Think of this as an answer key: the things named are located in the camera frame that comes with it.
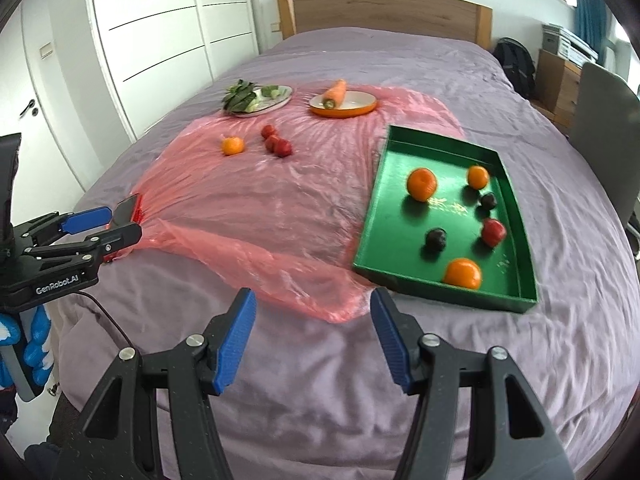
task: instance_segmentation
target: black cable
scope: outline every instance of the black cable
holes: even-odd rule
[[[91,294],[88,294],[87,292],[79,291],[79,292],[73,292],[73,294],[79,294],[80,296],[84,296],[92,300],[98,306],[98,308],[102,311],[102,313],[109,319],[109,321],[111,321],[112,325],[118,329],[118,332],[120,332],[120,334],[124,338],[124,341],[126,341],[131,348],[135,348],[135,346],[133,346],[133,343],[131,342],[131,339],[127,337],[127,334],[125,334],[124,330],[120,328],[120,325],[117,324],[113,319],[113,317],[111,317],[109,313],[104,309],[104,307],[100,304],[100,301],[96,300]]]

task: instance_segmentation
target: nightstand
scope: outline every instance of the nightstand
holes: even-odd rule
[[[574,120],[582,70],[575,63],[540,50],[536,70],[537,101],[531,104],[567,135]]]

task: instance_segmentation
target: red fruit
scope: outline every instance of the red fruit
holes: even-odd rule
[[[268,139],[269,137],[271,137],[272,135],[276,135],[277,133],[278,131],[276,130],[276,127],[273,126],[273,124],[267,124],[261,131],[263,139]]]
[[[264,145],[267,148],[267,150],[269,150],[271,153],[273,153],[273,150],[276,147],[276,143],[280,140],[280,137],[278,137],[277,135],[273,134],[272,136],[267,137],[267,140],[264,141]]]
[[[277,156],[289,156],[293,153],[293,146],[288,140],[278,139],[273,149],[273,153]]]
[[[487,218],[482,224],[480,237],[489,247],[495,247],[507,237],[507,229],[495,218]]]

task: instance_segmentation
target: blue and white glove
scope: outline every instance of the blue and white glove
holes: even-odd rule
[[[33,382],[44,386],[53,370],[53,354],[50,352],[49,334],[51,320],[43,305],[34,308],[31,321],[31,338],[24,349],[23,360],[33,370]],[[0,314],[0,346],[10,346],[20,341],[20,326],[6,314]],[[14,380],[4,362],[0,362],[0,389],[9,388]]]

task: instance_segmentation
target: black backpack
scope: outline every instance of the black backpack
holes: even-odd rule
[[[536,69],[523,44],[511,38],[502,38],[495,46],[494,57],[500,62],[513,89],[525,99],[532,98],[536,89],[533,79]]]

